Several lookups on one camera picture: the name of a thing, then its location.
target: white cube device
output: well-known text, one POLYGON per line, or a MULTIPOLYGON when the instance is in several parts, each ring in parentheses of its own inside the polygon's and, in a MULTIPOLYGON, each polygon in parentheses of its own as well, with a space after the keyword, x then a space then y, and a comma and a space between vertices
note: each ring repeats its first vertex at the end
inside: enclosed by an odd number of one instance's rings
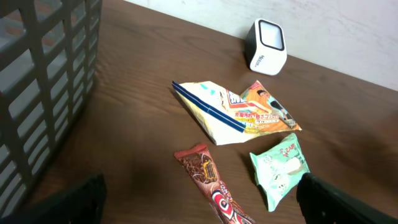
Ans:
POLYGON ((252 71, 278 74, 287 58, 282 28, 273 22, 256 19, 246 37, 245 56, 252 71))

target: blue stripe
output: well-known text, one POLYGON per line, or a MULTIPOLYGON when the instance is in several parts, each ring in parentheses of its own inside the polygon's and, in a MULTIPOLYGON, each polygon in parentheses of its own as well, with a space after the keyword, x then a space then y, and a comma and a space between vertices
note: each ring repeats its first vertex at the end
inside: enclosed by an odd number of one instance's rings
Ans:
POLYGON ((212 115, 219 121, 223 122, 224 124, 227 124, 231 128, 239 131, 240 133, 242 133, 244 131, 246 125, 240 123, 239 121, 236 121, 235 119, 231 118, 227 114, 224 114, 223 112, 219 111, 218 109, 205 103, 203 100, 199 99, 199 97, 190 93, 188 90, 186 90, 184 87, 182 87, 181 85, 179 85, 178 83, 176 83, 174 81, 173 81, 173 88, 175 91, 179 92, 181 95, 183 95, 186 99, 188 99, 193 104, 198 106, 204 112, 212 115))

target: crumpled plastic bag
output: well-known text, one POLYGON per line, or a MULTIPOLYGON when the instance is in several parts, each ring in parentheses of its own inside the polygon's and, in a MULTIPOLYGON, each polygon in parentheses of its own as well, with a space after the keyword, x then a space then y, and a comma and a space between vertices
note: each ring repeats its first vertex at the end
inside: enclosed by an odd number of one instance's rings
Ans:
POLYGON ((250 158, 256 182, 267 194, 268 211, 273 212, 283 197, 310 172, 297 136, 292 133, 272 149, 250 158))
POLYGON ((246 142, 281 131, 301 130, 259 81, 241 96, 212 82, 173 82, 173 88, 216 145, 246 142))

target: food package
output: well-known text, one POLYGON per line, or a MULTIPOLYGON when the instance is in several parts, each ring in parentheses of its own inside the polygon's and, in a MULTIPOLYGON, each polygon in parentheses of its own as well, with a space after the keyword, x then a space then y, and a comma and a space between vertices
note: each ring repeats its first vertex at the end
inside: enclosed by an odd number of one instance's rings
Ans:
POLYGON ((231 192, 221 180, 206 144, 198 144, 192 149, 176 152, 174 157, 185 168, 224 224, 256 223, 232 199, 231 192))
POLYGON ((250 153, 250 157, 256 170, 257 185, 267 194, 270 212, 299 183, 304 173, 310 172, 294 133, 261 155, 250 153))
POLYGON ((280 131, 301 130, 259 81, 241 96, 212 82, 173 82, 173 88, 216 145, 246 142, 280 131))

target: mint green packet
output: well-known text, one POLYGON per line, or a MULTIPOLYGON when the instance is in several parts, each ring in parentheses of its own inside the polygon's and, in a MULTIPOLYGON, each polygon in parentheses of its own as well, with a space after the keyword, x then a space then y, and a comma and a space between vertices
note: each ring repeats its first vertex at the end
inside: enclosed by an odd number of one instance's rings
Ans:
POLYGON ((257 185, 267 194, 270 212, 299 183, 303 174, 310 172, 294 133, 261 155, 250 153, 250 158, 256 170, 257 185))

